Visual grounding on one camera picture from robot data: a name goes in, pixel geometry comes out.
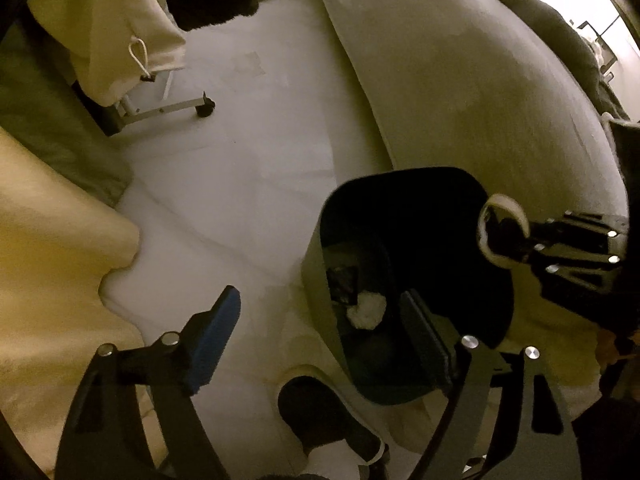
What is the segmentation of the beige tape roll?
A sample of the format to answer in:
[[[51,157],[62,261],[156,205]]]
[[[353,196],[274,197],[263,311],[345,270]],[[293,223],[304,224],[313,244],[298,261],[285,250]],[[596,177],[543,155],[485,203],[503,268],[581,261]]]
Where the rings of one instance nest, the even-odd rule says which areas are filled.
[[[504,194],[491,195],[477,222],[477,244],[484,257],[501,269],[513,269],[525,260],[530,237],[522,206]]]

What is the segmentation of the white tissue ball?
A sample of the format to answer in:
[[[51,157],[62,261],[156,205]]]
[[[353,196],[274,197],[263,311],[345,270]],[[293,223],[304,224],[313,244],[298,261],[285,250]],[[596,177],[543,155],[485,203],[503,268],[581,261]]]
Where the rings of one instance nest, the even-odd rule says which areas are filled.
[[[357,330],[374,330],[386,311],[386,298],[377,292],[364,290],[357,296],[357,302],[346,310],[350,324]]]

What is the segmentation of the black plastic trash bin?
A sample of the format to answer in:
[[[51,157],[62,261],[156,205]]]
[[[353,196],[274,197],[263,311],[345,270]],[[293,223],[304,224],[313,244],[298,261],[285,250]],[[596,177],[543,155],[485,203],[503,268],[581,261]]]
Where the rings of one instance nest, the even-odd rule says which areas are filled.
[[[454,167],[372,174],[326,199],[303,261],[304,289],[314,327],[369,401],[404,404],[440,389],[411,297],[461,336],[489,348],[506,338],[513,280],[478,247],[486,200],[480,182]],[[374,330],[357,330],[346,314],[364,290],[386,298]]]

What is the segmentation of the dark grey fleece blanket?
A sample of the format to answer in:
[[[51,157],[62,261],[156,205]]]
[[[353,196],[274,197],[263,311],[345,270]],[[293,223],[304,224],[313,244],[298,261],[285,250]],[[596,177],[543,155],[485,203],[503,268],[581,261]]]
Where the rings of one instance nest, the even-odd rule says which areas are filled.
[[[623,105],[600,73],[596,55],[559,12],[541,0],[498,0],[523,21],[560,59],[602,115],[629,120]]]

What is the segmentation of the grey bed mattress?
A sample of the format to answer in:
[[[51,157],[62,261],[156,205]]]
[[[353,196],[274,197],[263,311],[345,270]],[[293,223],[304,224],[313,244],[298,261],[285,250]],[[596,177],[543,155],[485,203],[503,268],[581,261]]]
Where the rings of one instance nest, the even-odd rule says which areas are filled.
[[[397,169],[454,166],[533,218],[623,214],[598,111],[499,0],[323,0]]]

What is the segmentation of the black slipper foot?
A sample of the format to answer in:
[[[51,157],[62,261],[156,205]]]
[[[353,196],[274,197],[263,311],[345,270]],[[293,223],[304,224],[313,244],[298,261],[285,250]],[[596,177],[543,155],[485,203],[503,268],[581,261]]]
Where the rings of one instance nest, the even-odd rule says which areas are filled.
[[[385,479],[388,445],[315,368],[288,377],[277,406],[307,457],[299,479]]]

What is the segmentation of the white rolling clothes rack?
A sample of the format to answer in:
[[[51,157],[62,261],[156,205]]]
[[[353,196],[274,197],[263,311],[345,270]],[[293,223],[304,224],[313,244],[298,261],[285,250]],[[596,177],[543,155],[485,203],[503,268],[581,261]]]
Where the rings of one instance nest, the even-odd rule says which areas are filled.
[[[216,103],[205,91],[193,99],[171,101],[169,97],[175,79],[176,72],[174,70],[160,73],[152,81],[152,84],[159,82],[162,85],[163,92],[160,96],[160,102],[151,107],[140,107],[130,96],[124,96],[116,104],[104,110],[103,116],[98,121],[98,126],[106,136],[114,136],[137,122],[144,122],[148,119],[184,110],[193,110],[197,118],[207,118],[214,114]]]

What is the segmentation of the olive green hanging coat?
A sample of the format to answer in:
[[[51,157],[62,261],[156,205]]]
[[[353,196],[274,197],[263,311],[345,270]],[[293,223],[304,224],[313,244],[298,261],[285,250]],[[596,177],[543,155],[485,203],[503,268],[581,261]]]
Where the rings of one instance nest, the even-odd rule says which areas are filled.
[[[51,46],[25,22],[6,32],[1,125],[62,177],[114,207],[132,181],[132,170],[55,67]]]

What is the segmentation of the cream hanging jacket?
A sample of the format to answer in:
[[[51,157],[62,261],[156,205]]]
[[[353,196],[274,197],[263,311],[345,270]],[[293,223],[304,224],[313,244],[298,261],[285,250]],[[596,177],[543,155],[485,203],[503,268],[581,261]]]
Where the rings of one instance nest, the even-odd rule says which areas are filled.
[[[85,95],[111,106],[143,78],[180,70],[186,38],[166,0],[27,0],[37,23],[70,54]]]

